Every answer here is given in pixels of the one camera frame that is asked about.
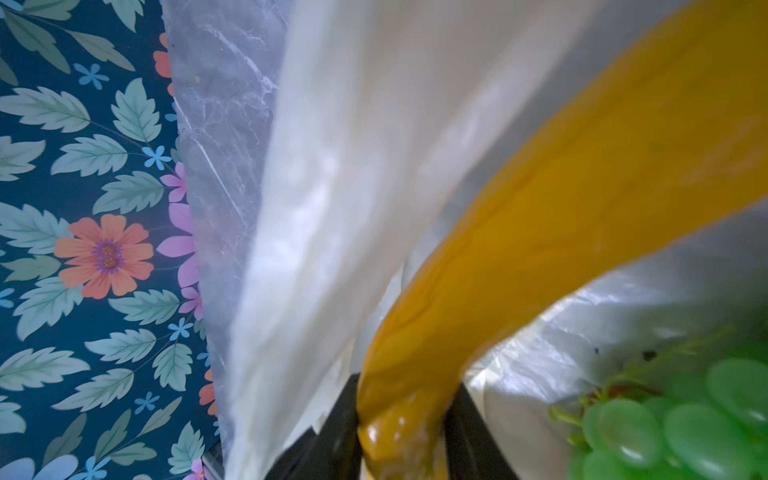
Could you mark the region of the cream plastic bag with fruit print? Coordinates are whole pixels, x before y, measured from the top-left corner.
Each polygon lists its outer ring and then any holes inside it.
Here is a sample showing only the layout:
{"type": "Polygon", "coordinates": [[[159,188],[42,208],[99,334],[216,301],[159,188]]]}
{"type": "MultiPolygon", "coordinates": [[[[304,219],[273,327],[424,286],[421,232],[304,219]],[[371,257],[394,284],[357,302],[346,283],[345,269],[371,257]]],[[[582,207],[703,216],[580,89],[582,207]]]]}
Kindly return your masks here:
{"type": "MultiPolygon", "coordinates": [[[[230,479],[263,479],[334,401],[339,368],[397,272],[404,290],[479,194],[552,118],[685,6],[603,1],[299,1],[261,207],[230,328],[230,479]]],[[[534,402],[642,349],[756,319],[767,304],[767,194],[562,297],[465,372],[528,478],[561,470],[534,402]]]]}

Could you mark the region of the yellow fake banana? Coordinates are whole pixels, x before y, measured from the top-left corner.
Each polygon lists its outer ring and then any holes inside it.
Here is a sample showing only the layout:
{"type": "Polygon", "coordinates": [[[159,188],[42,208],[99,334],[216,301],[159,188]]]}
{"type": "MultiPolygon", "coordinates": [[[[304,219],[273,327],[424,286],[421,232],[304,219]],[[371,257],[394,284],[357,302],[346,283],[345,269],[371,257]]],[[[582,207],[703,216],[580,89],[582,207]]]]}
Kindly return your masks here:
{"type": "Polygon", "coordinates": [[[562,297],[767,194],[767,5],[695,1],[638,41],[479,194],[366,355],[376,479],[442,479],[468,368],[562,297]]]}

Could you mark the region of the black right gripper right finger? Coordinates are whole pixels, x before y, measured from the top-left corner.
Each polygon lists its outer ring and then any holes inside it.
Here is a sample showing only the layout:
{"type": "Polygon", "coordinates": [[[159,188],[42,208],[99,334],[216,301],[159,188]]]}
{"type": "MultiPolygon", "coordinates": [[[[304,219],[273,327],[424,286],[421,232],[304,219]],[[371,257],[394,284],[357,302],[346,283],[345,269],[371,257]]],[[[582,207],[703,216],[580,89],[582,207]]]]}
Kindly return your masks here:
{"type": "Polygon", "coordinates": [[[450,480],[518,480],[461,384],[444,419],[450,480]]]}

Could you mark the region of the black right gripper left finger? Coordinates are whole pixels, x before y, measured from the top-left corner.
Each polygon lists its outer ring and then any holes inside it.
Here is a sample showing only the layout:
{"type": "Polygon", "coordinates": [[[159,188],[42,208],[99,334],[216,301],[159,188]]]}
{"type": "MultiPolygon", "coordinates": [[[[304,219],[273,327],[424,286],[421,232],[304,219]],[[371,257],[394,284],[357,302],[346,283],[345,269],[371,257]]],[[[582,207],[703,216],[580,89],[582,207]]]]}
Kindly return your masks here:
{"type": "Polygon", "coordinates": [[[362,448],[356,410],[359,377],[349,377],[320,431],[308,428],[274,462],[266,480],[360,478],[362,448]]]}

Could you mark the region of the green fake grape bunch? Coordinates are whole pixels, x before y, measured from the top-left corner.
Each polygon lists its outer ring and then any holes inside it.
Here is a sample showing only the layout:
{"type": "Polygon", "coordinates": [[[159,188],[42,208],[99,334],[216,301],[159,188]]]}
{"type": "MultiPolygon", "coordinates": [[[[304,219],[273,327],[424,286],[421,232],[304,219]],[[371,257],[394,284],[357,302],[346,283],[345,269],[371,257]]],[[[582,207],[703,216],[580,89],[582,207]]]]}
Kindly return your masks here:
{"type": "Polygon", "coordinates": [[[767,476],[767,344],[708,353],[690,340],[614,375],[567,424],[569,479],[764,479],[767,476]]]}

